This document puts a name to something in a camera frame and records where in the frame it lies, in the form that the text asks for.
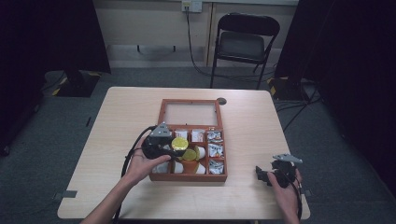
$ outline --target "black chair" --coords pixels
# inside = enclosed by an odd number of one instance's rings
[[[216,36],[215,55],[212,66],[210,88],[213,87],[217,60],[227,60],[240,63],[254,63],[256,67],[262,64],[262,71],[257,83],[257,90],[262,83],[262,75],[273,42],[279,33],[279,23],[271,17],[229,13],[220,18]],[[267,47],[263,36],[270,36]]]

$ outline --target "table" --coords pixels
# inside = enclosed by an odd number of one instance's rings
[[[84,218],[120,179],[124,157],[136,137],[156,124],[162,99],[227,100],[220,106],[227,141],[225,183],[151,182],[145,178],[122,204],[120,218],[281,218],[272,188],[257,180],[255,165],[270,170],[272,156],[289,153],[267,91],[113,87],[106,94],[63,198],[60,218]],[[303,218],[310,211],[303,197]]]

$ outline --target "power outlet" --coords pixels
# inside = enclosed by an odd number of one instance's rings
[[[189,9],[189,12],[192,12],[191,1],[181,1],[181,11],[187,11],[186,8]]]
[[[186,8],[189,12],[202,12],[202,1],[181,1],[181,11],[186,11]]]

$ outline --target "chair backrest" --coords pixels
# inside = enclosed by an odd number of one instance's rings
[[[277,36],[279,29],[279,23],[274,18],[237,12],[224,15],[218,23],[218,33],[220,30],[225,30],[254,35]]]

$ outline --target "forearm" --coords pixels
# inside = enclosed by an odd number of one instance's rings
[[[134,184],[125,178],[120,179],[117,185],[81,223],[110,223],[114,214],[122,204],[122,201],[133,186]]]
[[[283,214],[283,220],[285,221],[285,224],[299,224],[300,220],[297,217],[297,214],[294,214],[292,212],[282,212]]]

